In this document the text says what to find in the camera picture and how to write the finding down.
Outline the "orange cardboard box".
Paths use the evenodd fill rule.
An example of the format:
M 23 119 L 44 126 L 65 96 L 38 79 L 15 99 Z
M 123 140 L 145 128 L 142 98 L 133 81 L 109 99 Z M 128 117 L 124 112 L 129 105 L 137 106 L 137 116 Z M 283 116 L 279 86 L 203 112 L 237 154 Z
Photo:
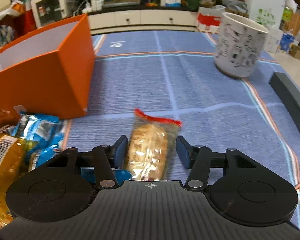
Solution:
M 0 49 L 0 124 L 27 111 L 86 115 L 95 54 L 87 15 L 34 30 Z

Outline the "red-topped clear cracker packet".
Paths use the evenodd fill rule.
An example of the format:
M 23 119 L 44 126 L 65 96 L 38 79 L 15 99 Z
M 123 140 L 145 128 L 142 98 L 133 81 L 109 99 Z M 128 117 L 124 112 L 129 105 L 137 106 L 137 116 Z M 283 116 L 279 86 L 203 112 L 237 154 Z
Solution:
M 157 117 L 134 109 L 134 126 L 131 132 L 124 169 L 131 180 L 164 180 L 180 120 Z

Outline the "black rectangular case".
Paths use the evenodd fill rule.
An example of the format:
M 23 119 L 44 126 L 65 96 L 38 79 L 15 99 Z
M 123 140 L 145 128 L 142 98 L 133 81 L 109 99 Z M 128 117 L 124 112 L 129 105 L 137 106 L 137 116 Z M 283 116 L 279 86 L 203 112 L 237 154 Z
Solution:
M 300 90 L 285 73 L 280 72 L 273 73 L 269 84 L 284 104 L 300 133 Z

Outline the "blue checked tablecloth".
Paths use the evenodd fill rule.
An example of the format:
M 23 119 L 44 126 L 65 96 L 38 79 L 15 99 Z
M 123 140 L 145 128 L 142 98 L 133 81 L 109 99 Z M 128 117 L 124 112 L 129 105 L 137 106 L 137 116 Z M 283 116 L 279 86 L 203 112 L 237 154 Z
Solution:
M 88 151 L 130 135 L 136 108 L 180 120 L 191 145 L 236 148 L 294 185 L 300 228 L 300 133 L 269 84 L 283 68 L 262 53 L 251 77 L 232 79 L 214 65 L 216 40 L 187 31 L 93 36 L 88 113 L 70 122 L 66 146 Z

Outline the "white glass-door cabinet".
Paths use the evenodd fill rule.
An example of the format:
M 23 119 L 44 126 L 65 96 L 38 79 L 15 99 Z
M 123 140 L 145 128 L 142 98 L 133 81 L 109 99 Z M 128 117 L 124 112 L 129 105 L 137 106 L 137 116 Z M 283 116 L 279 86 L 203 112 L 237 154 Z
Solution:
M 31 0 L 31 9 L 37 29 L 60 21 L 70 14 L 66 0 Z

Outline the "white patterned cup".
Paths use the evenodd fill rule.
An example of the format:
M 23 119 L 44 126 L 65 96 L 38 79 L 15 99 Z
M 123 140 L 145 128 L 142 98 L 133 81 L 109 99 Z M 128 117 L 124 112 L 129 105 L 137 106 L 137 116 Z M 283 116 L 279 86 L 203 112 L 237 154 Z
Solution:
M 255 70 L 269 30 L 246 17 L 222 13 L 214 63 L 224 74 L 249 77 Z

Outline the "white mini fridge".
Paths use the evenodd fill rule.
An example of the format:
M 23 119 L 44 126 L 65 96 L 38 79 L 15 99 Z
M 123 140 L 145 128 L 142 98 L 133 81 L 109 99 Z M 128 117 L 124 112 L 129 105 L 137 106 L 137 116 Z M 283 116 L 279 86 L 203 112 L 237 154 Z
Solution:
M 251 20 L 279 28 L 286 0 L 245 0 L 245 3 Z

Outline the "blue cookie snack packet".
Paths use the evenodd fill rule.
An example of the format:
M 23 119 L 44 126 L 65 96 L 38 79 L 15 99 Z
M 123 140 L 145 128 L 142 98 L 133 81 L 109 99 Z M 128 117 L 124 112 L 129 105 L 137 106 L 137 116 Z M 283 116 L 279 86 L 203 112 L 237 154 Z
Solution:
M 29 171 L 61 153 L 67 124 L 67 120 L 60 120 L 53 115 L 21 114 L 12 135 L 32 144 L 25 156 Z

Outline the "golden yellow snack bag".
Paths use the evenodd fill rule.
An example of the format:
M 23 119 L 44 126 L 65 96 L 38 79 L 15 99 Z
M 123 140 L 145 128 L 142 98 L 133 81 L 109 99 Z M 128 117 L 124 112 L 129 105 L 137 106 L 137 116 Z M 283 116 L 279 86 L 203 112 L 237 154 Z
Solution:
M 0 133 L 0 229 L 13 220 L 6 204 L 6 192 L 18 179 L 26 154 L 37 144 L 35 141 Z

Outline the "white TV cabinet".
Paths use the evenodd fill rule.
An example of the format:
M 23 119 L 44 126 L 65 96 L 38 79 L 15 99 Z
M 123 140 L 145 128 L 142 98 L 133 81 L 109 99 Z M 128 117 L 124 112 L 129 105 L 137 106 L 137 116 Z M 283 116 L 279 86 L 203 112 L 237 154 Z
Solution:
M 194 31 L 197 13 L 182 10 L 127 10 L 88 16 L 90 32 L 95 34 L 138 30 Z

